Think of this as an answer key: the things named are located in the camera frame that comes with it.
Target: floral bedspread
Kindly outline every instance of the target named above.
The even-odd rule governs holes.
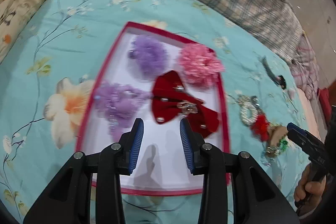
[[[232,153],[246,150],[293,204],[293,189],[308,162],[294,144],[267,167],[265,147],[239,118],[239,94],[256,95],[272,123],[307,129],[286,63],[246,31],[195,0],[47,0],[19,35],[0,65],[0,199],[23,221],[28,209],[73,154],[78,127],[94,79],[108,49],[127,21],[166,29],[214,49],[224,64]],[[232,212],[232,197],[229,195]],[[95,195],[92,195],[94,207]],[[201,196],[123,195],[127,223],[196,223]],[[95,222],[94,209],[91,210]]]

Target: lilac flower hair clip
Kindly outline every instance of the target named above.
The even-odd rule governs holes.
[[[136,61],[143,76],[147,78],[155,78],[167,68],[168,53],[163,43],[148,35],[137,36],[128,56]]]
[[[114,141],[119,141],[124,128],[132,126],[134,115],[150,98],[149,92],[130,85],[110,85],[104,82],[96,89],[95,107],[109,121],[110,134]]]

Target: red object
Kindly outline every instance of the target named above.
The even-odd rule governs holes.
[[[260,140],[265,142],[268,140],[267,128],[269,126],[269,122],[266,119],[265,114],[259,114],[257,116],[257,120],[253,125],[251,125],[251,130],[254,134],[260,136]]]
[[[110,48],[110,51],[108,52],[104,63],[98,73],[98,76],[96,78],[96,83],[93,87],[93,90],[90,95],[90,99],[88,101],[88,105],[85,110],[84,117],[82,119],[81,126],[79,128],[78,137],[77,137],[77,143],[75,147],[75,152],[83,151],[83,142],[85,138],[86,133],[86,126],[88,124],[88,121],[90,119],[91,110],[93,108],[93,97],[95,94],[95,90],[101,85],[102,79],[104,77],[105,72],[108,69],[109,63],[112,60],[112,58],[115,56],[115,53],[117,51],[118,46],[122,42],[122,37],[125,34],[126,30],[128,28],[138,29],[150,33],[154,33],[157,35],[161,35],[163,37],[168,37],[172,40],[176,40],[178,42],[181,42],[183,44],[188,43],[197,43],[195,41],[192,41],[186,37],[181,37],[180,35],[158,29],[152,26],[136,23],[136,22],[127,22],[123,29],[120,31],[118,36],[116,37],[112,47]],[[228,131],[228,124],[227,124],[227,115],[226,115],[226,102],[224,97],[224,88],[222,85],[222,79],[221,74],[218,74],[218,82],[217,82],[217,88],[218,88],[218,98],[219,98],[219,105],[221,109],[221,122],[222,122],[222,138],[223,138],[223,144],[222,144],[222,151],[226,153],[230,153],[230,139],[229,139],[229,131]],[[230,182],[230,176],[229,173],[226,173],[226,182],[229,184]],[[92,181],[92,185],[95,187],[96,182]],[[202,193],[203,189],[194,189],[194,190],[176,190],[176,191],[146,191],[146,190],[137,190],[137,189],[127,189],[127,188],[121,188],[121,193],[123,194],[132,194],[132,195],[146,195],[146,196],[180,196],[180,195],[194,195]]]
[[[329,123],[331,118],[331,105],[329,103],[329,90],[324,88],[322,90],[318,89],[317,94],[320,93],[319,101],[321,104],[321,108],[325,117],[326,124]]]
[[[177,91],[177,86],[182,86],[184,91]],[[155,81],[152,93],[154,96],[152,99],[152,112],[157,123],[169,122],[179,113],[182,113],[182,109],[178,108],[177,104],[182,101],[188,101],[197,106],[197,113],[190,113],[187,117],[192,130],[200,133],[203,138],[217,130],[219,125],[218,113],[204,107],[202,100],[188,94],[176,71],[171,70],[159,76]],[[163,102],[162,98],[167,98],[169,101]],[[158,122],[157,118],[159,117],[164,118],[164,121]]]

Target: red velvet bow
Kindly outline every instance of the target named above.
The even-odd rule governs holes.
[[[219,125],[218,113],[203,106],[203,101],[187,92],[176,71],[171,70],[159,76],[153,87],[152,112],[157,123],[169,122],[179,113],[183,113],[181,104],[185,101],[195,104],[193,113],[187,119],[194,132],[203,138],[215,132]]]

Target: white lily print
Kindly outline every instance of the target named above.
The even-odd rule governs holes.
[[[152,5],[154,6],[160,5],[160,2],[158,0],[152,0]]]
[[[86,6],[80,6],[80,7],[68,7],[67,8],[67,15],[73,16],[76,13],[80,13],[81,15],[85,15],[86,12],[94,11],[94,8],[87,8]]]
[[[7,135],[3,136],[2,145],[7,154],[12,152],[12,143]]]
[[[141,24],[145,24],[145,25],[148,25],[148,26],[156,27],[156,28],[162,29],[162,30],[165,30],[166,27],[167,27],[167,25],[168,25],[164,21],[159,21],[159,20],[155,20],[155,19],[152,19],[152,20],[147,21],[147,22],[142,22]]]
[[[57,83],[56,93],[44,107],[43,116],[51,122],[51,136],[57,148],[62,148],[77,136],[89,100],[93,80],[73,85],[69,78]]]
[[[231,20],[227,19],[227,18],[224,18],[225,20],[225,26],[228,27],[228,28],[232,28],[234,26],[236,26],[235,23],[233,23]]]
[[[227,37],[216,37],[214,38],[214,43],[216,45],[216,47],[224,49],[226,45],[229,44],[229,40],[227,39]]]

